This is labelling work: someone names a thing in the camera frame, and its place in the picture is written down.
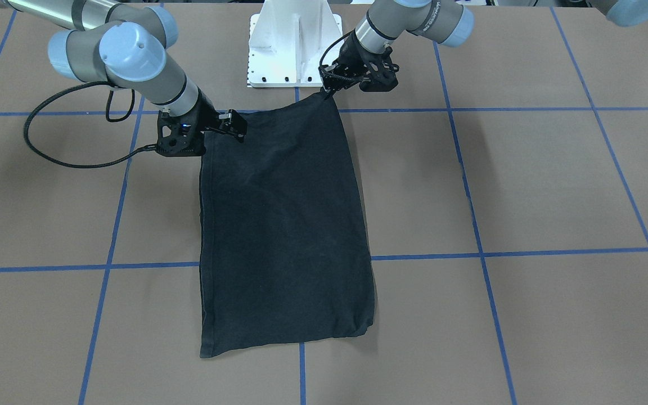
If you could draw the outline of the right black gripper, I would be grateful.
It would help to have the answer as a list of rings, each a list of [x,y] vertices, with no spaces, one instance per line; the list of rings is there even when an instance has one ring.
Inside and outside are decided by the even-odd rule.
[[[187,113],[187,131],[190,135],[213,132],[244,142],[247,128],[247,121],[236,110],[219,113],[206,95],[201,90],[197,91],[195,105]]]

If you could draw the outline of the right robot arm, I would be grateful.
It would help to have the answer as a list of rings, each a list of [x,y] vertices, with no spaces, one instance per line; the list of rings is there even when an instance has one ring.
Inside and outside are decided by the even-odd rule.
[[[165,146],[182,148],[206,132],[244,141],[244,118],[233,110],[219,113],[170,56],[178,26],[164,8],[115,1],[0,1],[0,8],[62,28],[47,46],[49,61],[62,76],[131,89],[155,105]]]

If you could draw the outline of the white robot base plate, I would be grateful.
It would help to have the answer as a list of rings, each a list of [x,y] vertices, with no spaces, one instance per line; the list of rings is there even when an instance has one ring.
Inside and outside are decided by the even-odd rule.
[[[327,1],[265,1],[250,17],[250,87],[321,87],[321,56],[342,35]]]

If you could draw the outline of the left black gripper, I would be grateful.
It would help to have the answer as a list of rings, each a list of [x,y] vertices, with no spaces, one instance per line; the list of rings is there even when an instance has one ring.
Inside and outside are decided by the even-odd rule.
[[[365,72],[362,59],[359,56],[359,52],[362,50],[368,51],[358,40],[355,31],[350,31],[345,36],[339,56],[332,62],[332,67],[318,67],[322,80],[321,93],[325,99],[332,97],[342,88],[342,85],[355,85],[361,82]]]

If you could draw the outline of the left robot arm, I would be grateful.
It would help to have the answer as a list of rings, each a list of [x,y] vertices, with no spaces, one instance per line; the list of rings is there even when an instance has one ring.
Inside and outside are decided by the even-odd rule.
[[[358,105],[648,110],[648,1],[375,1],[322,72]]]

